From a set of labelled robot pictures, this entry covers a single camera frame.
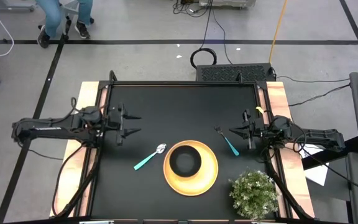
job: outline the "shoe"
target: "shoe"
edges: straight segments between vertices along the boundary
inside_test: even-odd
[[[48,34],[45,32],[45,26],[41,27],[41,32],[40,35],[37,38],[37,42],[38,44],[42,47],[42,48],[47,48],[49,46],[49,39],[50,37],[48,36]]]
[[[88,33],[88,30],[86,29],[85,24],[77,22],[77,24],[75,25],[75,30],[77,30],[77,32],[80,34],[80,37],[82,39],[91,38],[90,33]]]

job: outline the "yellow object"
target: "yellow object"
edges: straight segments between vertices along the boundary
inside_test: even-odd
[[[180,146],[191,146],[201,156],[201,167],[191,177],[180,177],[172,171],[170,156]],[[172,146],[167,152],[163,163],[163,173],[165,180],[174,191],[186,196],[197,196],[205,193],[215,183],[218,176],[218,160],[214,152],[207,145],[194,140],[182,141]]]
[[[274,48],[274,44],[276,43],[276,37],[277,37],[278,29],[280,28],[281,20],[283,19],[283,16],[284,16],[285,7],[287,6],[287,1],[288,0],[284,1],[283,9],[281,10],[280,18],[278,20],[278,24],[277,24],[277,27],[276,27],[276,33],[274,33],[272,48],[270,49],[270,55],[268,56],[268,62],[269,63],[272,63],[273,48]]]
[[[260,106],[257,106],[256,109],[259,110],[259,112],[260,112],[261,114],[264,113],[264,110],[263,110]]]

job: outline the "yellow cable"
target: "yellow cable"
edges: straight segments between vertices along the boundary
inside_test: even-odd
[[[280,14],[280,19],[278,20],[278,24],[277,24],[277,27],[276,27],[276,33],[274,33],[272,48],[270,49],[270,55],[268,56],[268,62],[269,63],[272,63],[273,48],[274,48],[274,44],[276,43],[276,37],[277,37],[278,29],[280,28],[281,20],[283,19],[283,16],[284,16],[285,6],[287,6],[287,1],[288,0],[284,1],[283,9],[281,10],[281,14]]]

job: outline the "spoon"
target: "spoon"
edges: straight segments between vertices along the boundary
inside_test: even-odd
[[[153,158],[153,156],[155,156],[157,153],[161,154],[164,152],[165,148],[167,148],[167,144],[163,143],[160,144],[157,149],[155,150],[155,152],[153,152],[153,154],[147,156],[147,158],[145,158],[144,160],[142,160],[140,163],[138,163],[136,166],[134,166],[135,170],[140,169],[144,164],[146,164],[147,161],[149,161],[151,158]]]

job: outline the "potted plant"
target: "potted plant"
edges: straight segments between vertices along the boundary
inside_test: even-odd
[[[229,196],[234,199],[233,207],[246,218],[261,220],[266,214],[276,212],[277,193],[273,180],[261,171],[245,171],[232,183]]]

